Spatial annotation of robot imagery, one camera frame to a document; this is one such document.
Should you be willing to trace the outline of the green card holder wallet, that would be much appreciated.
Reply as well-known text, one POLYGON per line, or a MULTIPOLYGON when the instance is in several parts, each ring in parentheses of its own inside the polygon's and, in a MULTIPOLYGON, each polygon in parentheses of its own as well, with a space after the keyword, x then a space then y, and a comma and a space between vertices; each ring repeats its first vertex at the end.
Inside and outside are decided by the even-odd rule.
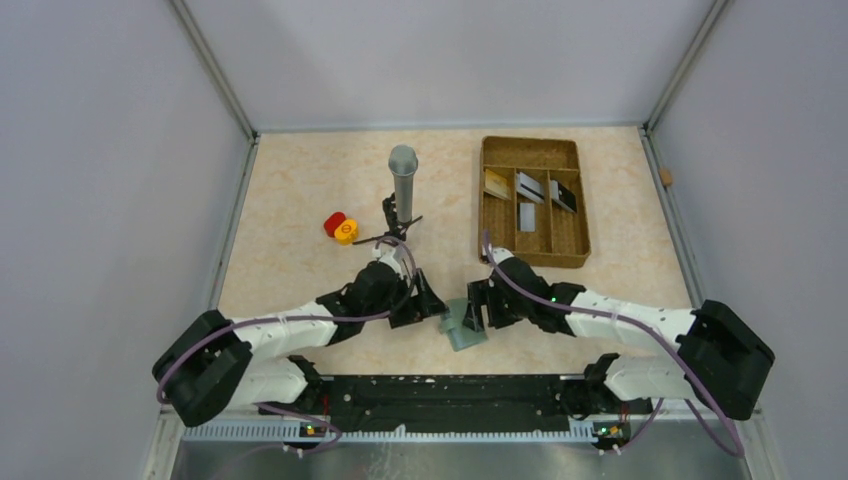
POLYGON ((488 341, 484 330, 475 330, 464 324, 469 302, 466 298, 454 298, 446 302, 448 310, 440 316, 439 332, 444 335, 454 352, 466 350, 488 341))

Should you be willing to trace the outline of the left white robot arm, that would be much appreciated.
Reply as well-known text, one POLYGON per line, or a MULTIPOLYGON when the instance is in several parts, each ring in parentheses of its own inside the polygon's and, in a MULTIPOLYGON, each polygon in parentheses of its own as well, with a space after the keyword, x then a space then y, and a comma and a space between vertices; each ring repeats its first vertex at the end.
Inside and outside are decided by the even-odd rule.
POLYGON ((256 403, 308 413, 319 404, 321 388, 290 353, 346 341, 370 321, 399 328, 447 311, 421 269, 406 272, 383 261, 368 263, 342 288, 288 311, 228 319, 208 310, 154 363, 156 398, 187 427, 256 403))

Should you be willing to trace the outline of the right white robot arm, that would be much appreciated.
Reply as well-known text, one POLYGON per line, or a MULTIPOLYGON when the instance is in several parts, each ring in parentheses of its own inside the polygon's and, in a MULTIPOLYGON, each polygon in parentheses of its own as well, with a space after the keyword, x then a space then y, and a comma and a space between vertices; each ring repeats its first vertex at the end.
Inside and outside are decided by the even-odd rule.
POLYGON ((586 397, 600 412, 624 401, 698 400, 736 421, 751 418, 775 362, 772 349, 728 305, 644 306, 584 285, 550 283, 510 251, 497 248, 490 275, 467 286, 463 323, 482 330, 527 320, 540 330, 602 338, 643 350, 613 352, 586 367, 586 397))

